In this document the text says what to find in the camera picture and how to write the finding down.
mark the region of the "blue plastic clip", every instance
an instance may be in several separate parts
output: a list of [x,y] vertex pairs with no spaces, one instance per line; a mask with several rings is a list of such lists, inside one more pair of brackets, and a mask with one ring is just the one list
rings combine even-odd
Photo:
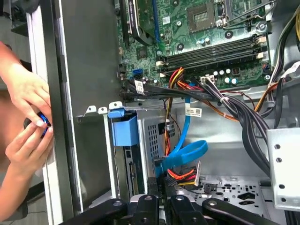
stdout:
[[125,115],[125,109],[114,109],[114,110],[111,110],[109,113],[108,113],[108,118],[110,119],[116,119],[116,118],[123,118]]
[[127,121],[112,123],[112,137],[115,147],[133,146],[139,143],[137,116]]

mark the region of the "cable tie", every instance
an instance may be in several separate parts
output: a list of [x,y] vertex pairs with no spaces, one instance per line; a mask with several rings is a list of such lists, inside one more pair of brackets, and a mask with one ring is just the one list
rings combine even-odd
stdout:
[[228,101],[229,98],[228,98],[228,97],[222,97],[222,98],[220,99],[220,103],[223,103],[224,100]]

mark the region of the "blue object in hand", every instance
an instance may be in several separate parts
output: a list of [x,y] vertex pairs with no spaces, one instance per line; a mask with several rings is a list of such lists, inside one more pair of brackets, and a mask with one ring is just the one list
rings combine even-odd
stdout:
[[[41,137],[41,138],[43,138],[45,136],[46,132],[47,132],[48,127],[51,127],[51,124],[50,124],[49,120],[41,112],[38,112],[37,115],[42,119],[43,122],[45,122],[47,124],[47,128],[45,129],[45,131],[43,132],[42,137]],[[28,118],[26,118],[24,120],[24,129],[26,129],[26,127],[30,123],[31,123],[31,120],[29,120]]]

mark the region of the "human hand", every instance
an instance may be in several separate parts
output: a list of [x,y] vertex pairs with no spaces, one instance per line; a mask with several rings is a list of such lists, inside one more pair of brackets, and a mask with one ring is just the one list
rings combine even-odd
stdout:
[[38,75],[25,68],[18,68],[13,74],[7,88],[13,104],[38,127],[47,125],[35,113],[32,105],[36,106],[52,124],[51,104],[48,84]]
[[27,180],[45,163],[53,147],[53,128],[44,129],[29,124],[6,148],[9,167],[18,179]]

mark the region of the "green circuit board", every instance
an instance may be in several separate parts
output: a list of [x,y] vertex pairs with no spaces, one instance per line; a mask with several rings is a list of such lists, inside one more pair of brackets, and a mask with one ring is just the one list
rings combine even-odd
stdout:
[[[149,8],[149,2],[152,1],[148,0],[142,4],[139,11],[139,14],[144,15],[142,17],[143,23],[145,22],[145,12],[152,10]],[[266,33],[267,27],[264,30],[257,29],[261,22],[260,20],[252,20],[250,28],[246,27],[245,23],[231,26],[229,29],[218,27],[218,2],[219,0],[157,0],[158,25],[161,38],[160,43],[154,41],[155,44],[151,46],[143,46],[130,37],[130,45],[126,48],[123,40],[122,25],[119,19],[120,63],[126,66],[126,72],[122,74],[121,79],[132,79],[133,71],[135,69],[142,69],[143,75],[139,79],[147,79],[147,83],[149,84],[165,87],[168,84],[169,77],[162,77],[157,72],[157,56],[168,57],[193,50],[205,50],[207,47]],[[227,2],[230,2],[231,16],[233,17],[237,17],[262,3],[261,0],[227,0]],[[264,8],[254,13],[262,16],[265,13]],[[149,17],[149,15],[147,17],[150,18],[148,22],[154,22],[153,17]],[[232,35],[231,38],[226,37],[228,31]],[[225,72],[224,75],[220,75],[219,73],[218,76],[215,76],[215,83],[218,88],[252,87],[268,83],[263,69],[266,65],[270,66],[268,53],[264,54],[264,57],[260,60],[205,70],[192,76],[200,79],[200,77],[212,75],[216,71],[220,72],[223,70]],[[238,82],[233,85],[225,82],[226,78],[235,78]]]

